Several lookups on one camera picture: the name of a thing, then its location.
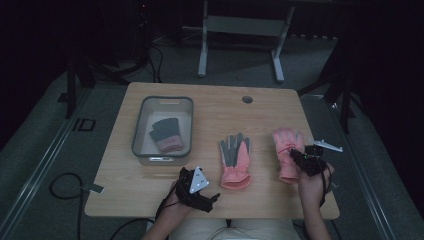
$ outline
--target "wooden table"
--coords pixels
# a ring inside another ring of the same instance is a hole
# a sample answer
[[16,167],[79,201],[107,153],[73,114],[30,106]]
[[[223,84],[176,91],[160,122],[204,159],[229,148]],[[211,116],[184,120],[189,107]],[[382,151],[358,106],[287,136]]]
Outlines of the wooden table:
[[[153,217],[182,166],[145,166],[131,151],[142,100],[151,95],[188,96],[194,101],[192,150],[187,169],[203,168],[210,185],[206,197],[221,193],[210,213],[191,211],[192,218],[303,218],[297,185],[278,179],[279,162],[272,131],[291,127],[312,137],[302,105],[293,90],[184,84],[132,83],[112,130],[85,212],[99,217]],[[246,104],[244,96],[253,98]],[[218,142],[242,132],[252,140],[249,172],[252,183],[243,190],[220,187],[221,153]],[[321,208],[323,217],[339,216],[334,195]]]

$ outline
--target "person's wrist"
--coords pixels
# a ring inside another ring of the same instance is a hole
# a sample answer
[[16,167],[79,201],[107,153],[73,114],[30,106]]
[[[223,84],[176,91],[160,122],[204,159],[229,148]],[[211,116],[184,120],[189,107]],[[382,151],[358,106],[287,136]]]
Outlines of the person's wrist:
[[305,211],[316,211],[320,209],[319,201],[315,201],[315,199],[300,199],[300,203],[302,205],[302,209]]

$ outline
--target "white metal frame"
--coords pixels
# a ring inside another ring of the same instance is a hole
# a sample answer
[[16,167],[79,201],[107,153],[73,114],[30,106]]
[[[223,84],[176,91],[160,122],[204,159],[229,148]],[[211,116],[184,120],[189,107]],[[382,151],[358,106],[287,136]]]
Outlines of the white metal frame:
[[284,81],[283,69],[280,62],[280,54],[284,45],[284,40],[287,36],[287,31],[290,26],[290,21],[293,16],[295,7],[290,7],[285,21],[268,20],[268,19],[253,19],[253,18],[238,18],[208,15],[208,0],[204,0],[203,7],[203,29],[202,29],[202,49],[200,52],[198,76],[206,76],[206,65],[208,58],[208,32],[225,32],[237,34],[251,34],[263,36],[278,36],[278,44],[271,51],[271,57],[274,65],[275,76],[277,81]]

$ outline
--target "pant leg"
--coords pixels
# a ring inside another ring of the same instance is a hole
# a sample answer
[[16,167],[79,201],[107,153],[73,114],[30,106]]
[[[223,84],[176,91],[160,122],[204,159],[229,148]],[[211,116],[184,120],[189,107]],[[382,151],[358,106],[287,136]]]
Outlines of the pant leg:
[[187,218],[169,237],[170,240],[205,240],[227,227],[225,219]]
[[251,238],[300,240],[290,219],[233,219],[231,226],[239,229]]

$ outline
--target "gray floor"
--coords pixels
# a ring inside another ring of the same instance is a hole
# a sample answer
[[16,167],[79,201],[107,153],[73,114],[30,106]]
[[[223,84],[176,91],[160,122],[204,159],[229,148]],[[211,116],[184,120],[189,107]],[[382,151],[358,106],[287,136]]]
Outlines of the gray floor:
[[[272,39],[254,39],[254,44],[248,39],[246,47],[234,36],[211,36],[207,75],[198,78],[200,41],[198,36],[190,34],[187,36],[194,37],[187,38],[182,46],[175,46],[166,38],[155,41],[163,56],[160,76],[164,83],[299,90],[317,79],[336,43],[325,39],[288,39],[281,56],[286,81],[278,83],[270,61]],[[151,58],[158,70],[159,52],[153,49]],[[94,89],[78,90],[80,107],[69,120],[64,119],[66,105],[57,102],[66,91],[66,77],[58,78],[0,153],[1,239],[77,238],[78,199],[56,199],[48,188],[53,179],[65,172],[78,174],[84,183],[94,181],[126,90],[125,86],[97,77],[99,82]],[[151,82],[152,68],[147,66],[125,78]],[[334,194],[341,215],[334,223],[342,238],[423,239],[423,220],[372,124],[352,105],[356,118],[349,119],[351,133],[344,134],[338,123],[338,110],[320,97],[326,87],[301,97],[301,102],[314,137],[345,149],[343,153],[325,153],[326,160],[336,168],[334,182],[339,187]],[[95,120],[94,131],[73,130],[77,119]],[[33,172],[41,173],[39,185],[25,185]],[[56,188],[66,196],[78,194],[78,182],[74,178],[64,178]],[[19,197],[22,193],[29,198]],[[109,239],[129,220],[132,219],[91,218],[83,214],[81,237]],[[330,221],[327,223],[337,239],[336,229]],[[140,239],[145,224],[140,221],[128,225],[115,239]]]

